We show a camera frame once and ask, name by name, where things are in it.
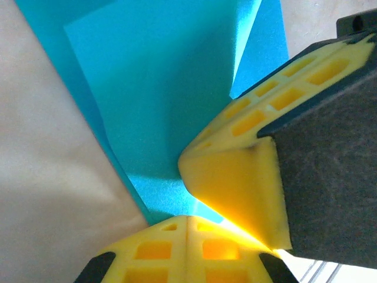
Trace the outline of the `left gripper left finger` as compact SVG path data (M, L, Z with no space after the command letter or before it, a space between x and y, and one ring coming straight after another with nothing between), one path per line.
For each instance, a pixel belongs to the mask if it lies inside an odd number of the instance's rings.
M176 216L99 251L75 282L185 282L187 217Z

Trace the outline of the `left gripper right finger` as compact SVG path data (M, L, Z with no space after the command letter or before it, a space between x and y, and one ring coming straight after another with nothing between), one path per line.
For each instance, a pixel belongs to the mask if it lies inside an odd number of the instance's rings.
M187 282L298 282L257 240L207 219L187 218Z

